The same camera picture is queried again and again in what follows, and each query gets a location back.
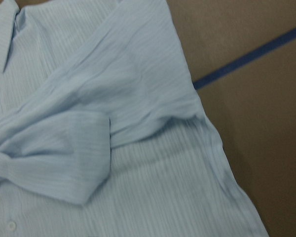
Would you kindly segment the light blue button-up shirt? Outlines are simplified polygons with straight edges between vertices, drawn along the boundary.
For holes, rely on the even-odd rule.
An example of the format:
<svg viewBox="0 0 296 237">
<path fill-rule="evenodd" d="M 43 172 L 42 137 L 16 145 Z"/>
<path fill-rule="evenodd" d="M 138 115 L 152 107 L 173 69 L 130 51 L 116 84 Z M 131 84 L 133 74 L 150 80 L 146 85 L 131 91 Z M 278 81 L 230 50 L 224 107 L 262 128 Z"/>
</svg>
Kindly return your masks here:
<svg viewBox="0 0 296 237">
<path fill-rule="evenodd" d="M 265 237 L 164 0 L 0 3 L 0 237 Z"/>
</svg>

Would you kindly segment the brown table cover mat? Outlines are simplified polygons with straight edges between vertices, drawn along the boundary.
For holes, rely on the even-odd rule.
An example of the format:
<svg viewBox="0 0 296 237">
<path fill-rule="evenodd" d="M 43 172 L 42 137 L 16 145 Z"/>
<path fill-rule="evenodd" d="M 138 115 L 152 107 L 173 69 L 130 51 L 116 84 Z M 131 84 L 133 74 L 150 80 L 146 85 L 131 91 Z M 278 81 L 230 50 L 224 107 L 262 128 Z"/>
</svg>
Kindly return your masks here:
<svg viewBox="0 0 296 237">
<path fill-rule="evenodd" d="M 296 39 L 219 79 L 224 66 L 296 28 L 296 0 L 170 0 L 207 116 L 272 237 L 296 237 Z"/>
</svg>

